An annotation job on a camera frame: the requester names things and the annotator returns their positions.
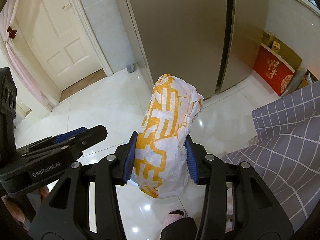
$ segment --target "grey plaid fabric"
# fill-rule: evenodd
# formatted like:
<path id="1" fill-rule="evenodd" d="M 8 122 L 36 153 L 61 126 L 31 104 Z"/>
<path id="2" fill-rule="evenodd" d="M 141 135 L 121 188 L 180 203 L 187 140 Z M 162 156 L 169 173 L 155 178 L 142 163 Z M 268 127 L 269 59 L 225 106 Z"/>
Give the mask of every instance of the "grey plaid fabric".
<path id="1" fill-rule="evenodd" d="M 255 109 L 252 117 L 259 142 L 222 160 L 249 162 L 296 231 L 320 199 L 320 81 Z"/>

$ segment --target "white door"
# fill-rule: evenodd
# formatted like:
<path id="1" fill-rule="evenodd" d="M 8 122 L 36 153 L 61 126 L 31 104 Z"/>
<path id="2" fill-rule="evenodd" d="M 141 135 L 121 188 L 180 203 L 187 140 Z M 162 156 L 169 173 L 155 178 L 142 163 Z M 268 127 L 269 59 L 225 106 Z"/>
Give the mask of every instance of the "white door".
<path id="1" fill-rule="evenodd" d="M 20 0 L 16 18 L 33 54 L 59 89 L 102 68 L 70 0 Z"/>

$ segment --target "red bow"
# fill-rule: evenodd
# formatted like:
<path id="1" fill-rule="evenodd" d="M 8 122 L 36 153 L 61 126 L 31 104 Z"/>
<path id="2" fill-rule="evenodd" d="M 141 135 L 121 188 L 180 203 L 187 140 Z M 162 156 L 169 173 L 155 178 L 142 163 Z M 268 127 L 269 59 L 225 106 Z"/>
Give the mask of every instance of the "red bow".
<path id="1" fill-rule="evenodd" d="M 9 32 L 9 38 L 10 39 L 13 40 L 16 37 L 17 30 L 13 30 L 10 26 L 7 29 L 7 32 Z"/>

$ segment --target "white plastic bag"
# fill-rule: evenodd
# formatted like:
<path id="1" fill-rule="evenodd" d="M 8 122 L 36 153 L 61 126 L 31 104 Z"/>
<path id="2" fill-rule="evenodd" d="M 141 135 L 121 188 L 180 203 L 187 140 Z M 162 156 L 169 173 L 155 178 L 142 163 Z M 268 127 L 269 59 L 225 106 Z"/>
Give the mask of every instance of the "white plastic bag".
<path id="1" fill-rule="evenodd" d="M 189 178 L 184 143 L 203 97 L 168 74 L 159 78 L 152 92 L 137 138 L 135 176 L 139 188 L 154 198 L 177 196 Z"/>

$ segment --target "wall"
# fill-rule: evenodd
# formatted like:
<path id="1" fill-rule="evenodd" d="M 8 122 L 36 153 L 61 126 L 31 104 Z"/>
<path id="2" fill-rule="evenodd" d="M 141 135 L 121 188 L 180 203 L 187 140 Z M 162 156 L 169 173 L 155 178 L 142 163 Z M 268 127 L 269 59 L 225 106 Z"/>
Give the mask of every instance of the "wall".
<path id="1" fill-rule="evenodd" d="M 23 119 L 25 119 L 27 113 L 18 105 L 16 104 L 16 118 L 13 120 L 13 125 L 17 127 L 19 123 L 22 122 Z"/>
<path id="2" fill-rule="evenodd" d="M 81 0 L 92 30 L 112 71 L 135 63 L 116 0 Z"/>
<path id="3" fill-rule="evenodd" d="M 266 30 L 287 44 L 320 79 L 320 17 L 297 0 L 269 0 Z"/>

